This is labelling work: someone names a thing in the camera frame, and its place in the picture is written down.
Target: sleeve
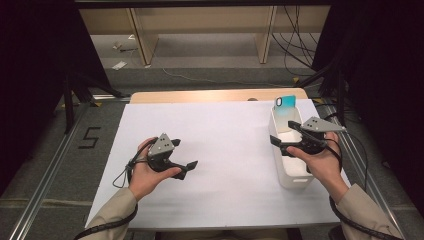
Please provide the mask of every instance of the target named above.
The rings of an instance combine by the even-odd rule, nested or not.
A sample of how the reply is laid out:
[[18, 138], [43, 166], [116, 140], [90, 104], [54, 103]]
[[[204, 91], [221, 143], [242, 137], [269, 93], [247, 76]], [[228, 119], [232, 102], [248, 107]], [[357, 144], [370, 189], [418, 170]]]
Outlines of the sleeve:
[[[353, 185], [337, 205], [347, 218], [364, 227], [401, 238], [399, 231], [389, 221], [381, 208], [358, 186]], [[342, 222], [346, 239], [375, 239]]]
[[[115, 222], [129, 216], [135, 208], [137, 201], [133, 193], [128, 188], [122, 188], [109, 199], [105, 205], [99, 210], [96, 216], [93, 217], [87, 228], [98, 226], [101, 224]], [[128, 224], [123, 226], [101, 231], [91, 234], [82, 239], [95, 240], [95, 239], [124, 239], [128, 229]]]

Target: white paper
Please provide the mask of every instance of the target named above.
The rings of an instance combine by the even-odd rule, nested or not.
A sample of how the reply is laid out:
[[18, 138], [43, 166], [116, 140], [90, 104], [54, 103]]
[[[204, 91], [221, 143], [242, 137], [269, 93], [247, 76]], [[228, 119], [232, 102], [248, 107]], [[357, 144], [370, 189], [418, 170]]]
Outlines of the white paper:
[[[302, 118], [317, 115], [310, 100], [297, 100], [296, 105]], [[117, 191], [112, 182], [138, 144], [163, 132], [181, 139], [171, 161], [199, 163], [185, 180], [167, 179], [143, 198], [130, 228], [172, 231], [338, 222], [317, 180], [305, 189], [288, 190], [279, 184], [268, 131], [272, 106], [272, 101], [127, 105], [88, 222]]]
[[120, 61], [119, 63], [117, 63], [115, 66], [113, 66], [112, 68], [115, 70], [119, 70], [121, 68], [123, 68], [125, 65], [127, 65], [126, 62]]

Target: hand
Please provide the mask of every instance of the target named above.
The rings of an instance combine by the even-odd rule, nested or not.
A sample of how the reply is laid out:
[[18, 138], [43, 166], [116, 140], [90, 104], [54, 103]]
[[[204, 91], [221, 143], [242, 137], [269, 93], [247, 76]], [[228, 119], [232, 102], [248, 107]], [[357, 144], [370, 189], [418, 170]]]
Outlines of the hand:
[[[138, 146], [138, 150], [141, 149], [146, 143], [148, 143], [153, 138], [146, 139], [143, 143]], [[147, 146], [141, 153], [140, 156], [147, 157], [149, 151]], [[163, 180], [175, 176], [181, 172], [181, 169], [178, 167], [167, 169], [163, 172], [153, 171], [149, 165], [145, 162], [137, 163], [134, 166], [133, 175], [129, 185], [129, 189], [134, 194], [137, 202], [140, 201], [144, 196], [153, 192], [156, 186]]]
[[[335, 142], [339, 140], [337, 134], [333, 132], [326, 133], [325, 138], [332, 139]], [[335, 142], [331, 140], [327, 142], [330, 148], [340, 154], [340, 149]], [[342, 199], [349, 188], [340, 174], [339, 161], [333, 153], [325, 149], [318, 154], [309, 155], [292, 146], [288, 147], [287, 151], [294, 157], [302, 159], [308, 165], [312, 175], [324, 185], [336, 203]]]

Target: plastic container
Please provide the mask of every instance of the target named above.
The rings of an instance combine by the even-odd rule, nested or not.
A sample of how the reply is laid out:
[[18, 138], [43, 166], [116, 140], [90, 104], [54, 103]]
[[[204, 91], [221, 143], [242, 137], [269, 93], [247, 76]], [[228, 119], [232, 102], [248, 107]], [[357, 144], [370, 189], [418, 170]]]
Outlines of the plastic container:
[[[297, 107], [293, 107], [285, 115], [278, 114], [281, 112], [277, 113], [275, 109], [275, 107], [271, 109], [269, 133], [282, 142], [300, 142], [302, 140], [301, 134], [287, 126], [289, 120], [303, 123]], [[307, 172], [305, 162], [299, 158], [282, 156], [280, 148], [276, 146], [273, 146], [273, 151], [281, 186], [285, 188], [305, 188], [311, 183], [314, 176]]]

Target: left hand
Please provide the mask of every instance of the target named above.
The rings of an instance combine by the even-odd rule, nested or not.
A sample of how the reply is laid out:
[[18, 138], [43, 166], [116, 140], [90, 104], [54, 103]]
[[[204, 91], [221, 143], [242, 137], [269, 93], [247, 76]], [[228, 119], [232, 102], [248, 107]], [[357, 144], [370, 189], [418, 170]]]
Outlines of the left hand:
[[[142, 146], [144, 146], [147, 142], [149, 142], [152, 139], [153, 138], [144, 140], [144, 142], [138, 146], [138, 149], [140, 149]], [[150, 146], [147, 146], [140, 153], [140, 156], [144, 156], [147, 158], [149, 147]], [[137, 163], [134, 166], [132, 179], [128, 188], [134, 194], [134, 197], [136, 198], [138, 202], [144, 196], [153, 192], [153, 190], [156, 188], [156, 186], [160, 182], [162, 182], [163, 180], [167, 178], [175, 176], [179, 172], [181, 172], [181, 169], [178, 167], [170, 168], [163, 172], [155, 172], [149, 167], [147, 163], [145, 162]]]

